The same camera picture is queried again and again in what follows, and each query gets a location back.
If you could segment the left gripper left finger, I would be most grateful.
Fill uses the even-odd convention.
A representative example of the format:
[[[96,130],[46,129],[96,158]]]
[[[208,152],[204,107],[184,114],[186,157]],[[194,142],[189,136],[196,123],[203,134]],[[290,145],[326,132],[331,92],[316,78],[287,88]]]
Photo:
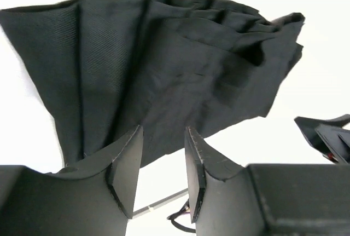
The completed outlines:
[[[45,176],[42,235],[125,235],[132,218],[143,128]]]

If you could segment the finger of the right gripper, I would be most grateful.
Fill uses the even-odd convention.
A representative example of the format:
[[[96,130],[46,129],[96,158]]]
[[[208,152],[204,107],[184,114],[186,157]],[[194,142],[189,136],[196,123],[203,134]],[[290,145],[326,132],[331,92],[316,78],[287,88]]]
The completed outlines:
[[[328,120],[296,117],[294,122],[308,144],[335,164],[349,163],[349,114]]]

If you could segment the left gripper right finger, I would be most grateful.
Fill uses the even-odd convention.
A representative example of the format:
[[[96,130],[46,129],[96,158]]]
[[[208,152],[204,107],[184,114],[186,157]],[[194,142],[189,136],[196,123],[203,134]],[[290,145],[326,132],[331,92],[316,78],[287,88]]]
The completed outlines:
[[[192,128],[184,135],[191,221],[197,235],[262,235],[263,217],[247,168]]]

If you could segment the black skirt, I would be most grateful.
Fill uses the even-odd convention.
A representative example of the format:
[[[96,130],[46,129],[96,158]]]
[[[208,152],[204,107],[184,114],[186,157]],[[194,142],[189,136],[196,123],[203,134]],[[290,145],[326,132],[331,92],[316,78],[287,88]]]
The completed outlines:
[[[305,18],[230,0],[68,0],[3,9],[1,27],[52,115],[66,165],[144,129],[141,165],[266,117],[300,60]]]

